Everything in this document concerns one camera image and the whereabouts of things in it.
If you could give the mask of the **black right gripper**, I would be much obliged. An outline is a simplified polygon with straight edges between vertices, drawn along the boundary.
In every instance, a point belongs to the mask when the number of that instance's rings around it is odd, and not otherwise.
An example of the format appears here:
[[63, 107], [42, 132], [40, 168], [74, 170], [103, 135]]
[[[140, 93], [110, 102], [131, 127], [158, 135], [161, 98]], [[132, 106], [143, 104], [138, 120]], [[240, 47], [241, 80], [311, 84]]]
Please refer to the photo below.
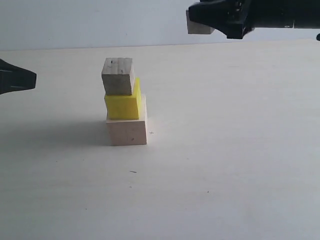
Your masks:
[[243, 39], [255, 28], [319, 29], [318, 0], [201, 0], [188, 7], [189, 19]]

